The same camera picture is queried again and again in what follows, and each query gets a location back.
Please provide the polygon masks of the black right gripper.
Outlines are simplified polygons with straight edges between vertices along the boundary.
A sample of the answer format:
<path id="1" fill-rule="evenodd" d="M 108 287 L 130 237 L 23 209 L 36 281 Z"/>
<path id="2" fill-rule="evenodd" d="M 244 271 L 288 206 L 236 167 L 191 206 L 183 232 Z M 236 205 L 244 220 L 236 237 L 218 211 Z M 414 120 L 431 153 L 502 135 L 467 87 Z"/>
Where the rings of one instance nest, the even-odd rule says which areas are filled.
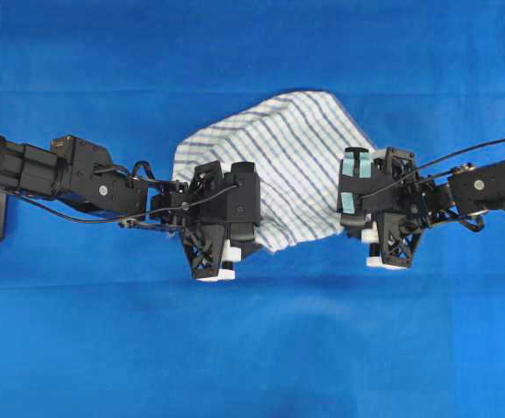
<path id="1" fill-rule="evenodd" d="M 412 152 L 360 152 L 360 241 L 367 265 L 412 266 L 423 233 L 448 221 L 448 185 L 419 174 Z"/>

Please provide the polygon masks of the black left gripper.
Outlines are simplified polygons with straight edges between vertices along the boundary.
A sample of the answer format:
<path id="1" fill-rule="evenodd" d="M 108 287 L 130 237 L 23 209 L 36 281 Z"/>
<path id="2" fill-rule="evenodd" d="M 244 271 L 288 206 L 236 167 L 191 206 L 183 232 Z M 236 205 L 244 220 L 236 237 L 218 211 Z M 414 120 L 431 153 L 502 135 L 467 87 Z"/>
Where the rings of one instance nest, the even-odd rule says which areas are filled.
<path id="1" fill-rule="evenodd" d="M 189 181 L 163 185 L 151 199 L 150 218 L 161 230 L 178 234 L 197 281 L 235 279 L 233 264 L 240 261 L 240 250 L 228 238 L 223 204 L 229 189 L 239 183 L 230 178 L 239 168 L 239 163 L 220 161 L 198 165 Z"/>

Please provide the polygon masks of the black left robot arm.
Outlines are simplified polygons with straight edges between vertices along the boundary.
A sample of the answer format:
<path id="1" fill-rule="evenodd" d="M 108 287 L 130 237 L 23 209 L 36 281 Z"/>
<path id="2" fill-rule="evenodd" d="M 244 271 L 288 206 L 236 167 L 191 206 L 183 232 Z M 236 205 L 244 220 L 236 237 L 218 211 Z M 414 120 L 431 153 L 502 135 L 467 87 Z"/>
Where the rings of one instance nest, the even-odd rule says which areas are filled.
<path id="1" fill-rule="evenodd" d="M 82 138 L 57 138 L 44 150 L 0 136 L 0 193 L 39 208 L 59 201 L 84 215 L 81 224 L 177 233 L 192 277 L 204 282 L 234 279 L 259 221 L 258 185 L 248 162 L 224 171 L 213 161 L 188 182 L 159 180 L 148 162 L 128 169 Z"/>

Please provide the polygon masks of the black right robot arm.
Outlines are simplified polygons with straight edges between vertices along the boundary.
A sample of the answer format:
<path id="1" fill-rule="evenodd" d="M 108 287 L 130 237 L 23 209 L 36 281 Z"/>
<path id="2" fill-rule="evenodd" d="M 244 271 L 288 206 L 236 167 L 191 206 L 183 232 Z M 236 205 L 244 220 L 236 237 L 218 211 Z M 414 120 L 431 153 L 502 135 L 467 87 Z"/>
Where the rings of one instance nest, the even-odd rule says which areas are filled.
<path id="1" fill-rule="evenodd" d="M 360 195 L 361 208 L 371 218 L 360 231 L 369 244 L 370 267 L 409 268 L 426 230 L 457 223 L 478 233 L 484 215 L 505 212 L 505 160 L 455 167 L 443 173 L 447 180 L 441 185 L 434 176 L 421 177 L 412 162 L 401 167 L 391 152 L 381 168 L 392 182 Z"/>

